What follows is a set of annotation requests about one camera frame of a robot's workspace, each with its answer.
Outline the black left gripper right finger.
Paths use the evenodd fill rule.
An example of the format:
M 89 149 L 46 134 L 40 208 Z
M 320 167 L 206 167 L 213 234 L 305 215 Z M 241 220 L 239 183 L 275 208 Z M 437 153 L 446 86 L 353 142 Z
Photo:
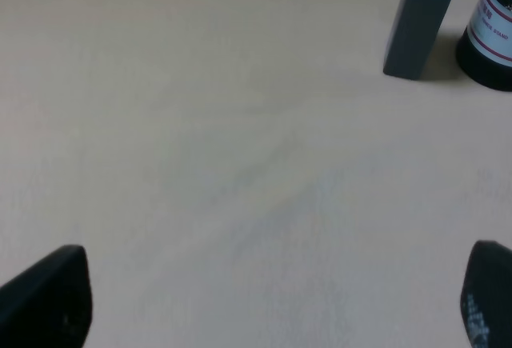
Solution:
M 460 311 L 472 347 L 511 346 L 511 250 L 478 240 L 468 259 Z

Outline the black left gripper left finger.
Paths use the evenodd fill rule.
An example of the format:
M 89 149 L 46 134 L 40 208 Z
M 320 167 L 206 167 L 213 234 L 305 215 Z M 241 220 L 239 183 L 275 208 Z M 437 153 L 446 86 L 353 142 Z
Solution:
M 1 286 L 2 347 L 83 347 L 92 319 L 83 246 L 61 246 Z

